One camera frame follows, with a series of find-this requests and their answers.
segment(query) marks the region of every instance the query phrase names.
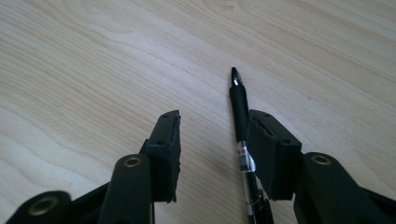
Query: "ballpoint pen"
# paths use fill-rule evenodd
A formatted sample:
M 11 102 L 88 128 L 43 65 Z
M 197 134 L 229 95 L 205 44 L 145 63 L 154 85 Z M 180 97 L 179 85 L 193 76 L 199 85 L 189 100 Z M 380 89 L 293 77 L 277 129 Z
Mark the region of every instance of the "ballpoint pen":
M 230 99 L 233 106 L 233 124 L 241 162 L 241 172 L 250 224 L 273 223 L 268 200 L 257 186 L 256 165 L 248 153 L 248 99 L 241 77 L 235 67 L 231 70 Z

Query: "pen tip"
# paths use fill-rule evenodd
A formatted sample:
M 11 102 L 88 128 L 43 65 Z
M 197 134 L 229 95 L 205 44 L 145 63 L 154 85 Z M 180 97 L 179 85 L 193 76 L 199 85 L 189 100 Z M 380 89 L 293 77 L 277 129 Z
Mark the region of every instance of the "pen tip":
M 242 85 L 242 79 L 235 67 L 231 69 L 231 82 L 233 83 L 233 86 Z

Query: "pen barrel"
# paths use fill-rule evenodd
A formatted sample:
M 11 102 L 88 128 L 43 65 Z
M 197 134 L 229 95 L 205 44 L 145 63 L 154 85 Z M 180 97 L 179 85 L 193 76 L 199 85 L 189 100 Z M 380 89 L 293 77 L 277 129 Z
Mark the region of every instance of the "pen barrel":
M 248 99 L 245 87 L 243 85 L 232 86 L 230 98 L 236 141 L 246 141 L 248 139 Z

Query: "wood grain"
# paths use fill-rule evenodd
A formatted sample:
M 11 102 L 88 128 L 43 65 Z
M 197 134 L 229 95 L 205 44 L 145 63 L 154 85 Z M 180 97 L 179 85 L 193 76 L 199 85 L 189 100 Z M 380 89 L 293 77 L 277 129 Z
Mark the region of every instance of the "wood grain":
M 396 199 L 394 1 L 0 3 L 0 222 L 38 193 L 106 183 L 157 118 L 181 114 L 177 203 L 157 223 L 246 223 L 228 97 Z M 292 202 L 272 203 L 296 223 Z

